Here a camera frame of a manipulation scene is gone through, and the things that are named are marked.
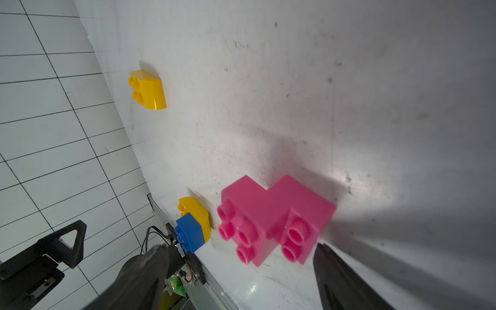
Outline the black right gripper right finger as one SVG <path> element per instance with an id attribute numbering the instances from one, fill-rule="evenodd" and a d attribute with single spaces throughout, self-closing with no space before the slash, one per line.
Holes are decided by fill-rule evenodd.
<path id="1" fill-rule="evenodd" d="M 317 245 L 313 266 L 324 309 L 392 309 L 328 245 Z"/>

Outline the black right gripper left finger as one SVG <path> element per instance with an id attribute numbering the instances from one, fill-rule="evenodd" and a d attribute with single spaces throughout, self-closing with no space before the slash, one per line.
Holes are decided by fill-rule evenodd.
<path id="1" fill-rule="evenodd" d="M 86 309 L 158 309 L 169 269 L 169 250 L 156 245 L 135 261 Z"/>

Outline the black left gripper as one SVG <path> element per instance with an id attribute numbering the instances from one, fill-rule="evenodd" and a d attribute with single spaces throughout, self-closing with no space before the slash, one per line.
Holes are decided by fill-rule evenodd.
<path id="1" fill-rule="evenodd" d="M 60 263 L 83 259 L 87 225 L 77 220 L 1 264 L 1 309 L 33 309 L 64 279 Z"/>

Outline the blue lego brick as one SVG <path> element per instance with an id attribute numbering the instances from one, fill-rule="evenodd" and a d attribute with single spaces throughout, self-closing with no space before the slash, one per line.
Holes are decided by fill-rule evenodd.
<path id="1" fill-rule="evenodd" d="M 176 223 L 177 226 L 174 228 L 174 232 L 177 235 L 179 244 L 186 253 L 195 253 L 205 244 L 202 228 L 190 214 L 177 219 Z"/>

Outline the pink lego brick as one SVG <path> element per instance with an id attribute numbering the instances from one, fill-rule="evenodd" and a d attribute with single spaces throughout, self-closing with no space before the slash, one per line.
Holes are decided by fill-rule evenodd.
<path id="1" fill-rule="evenodd" d="M 260 267 L 281 240 L 289 207 L 271 189 L 244 176 L 222 190 L 217 213 L 220 236 L 236 243 L 243 264 Z"/>
<path id="2" fill-rule="evenodd" d="M 284 211 L 274 235 L 282 254 L 305 264 L 337 206 L 288 175 L 269 189 L 269 201 Z"/>

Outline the yellow curved lego brick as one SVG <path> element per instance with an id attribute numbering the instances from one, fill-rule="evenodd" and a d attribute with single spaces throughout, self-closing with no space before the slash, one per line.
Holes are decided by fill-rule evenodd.
<path id="1" fill-rule="evenodd" d="M 133 88 L 133 100 L 148 110 L 159 111 L 167 108 L 161 79 L 146 71 L 132 71 L 128 79 Z"/>

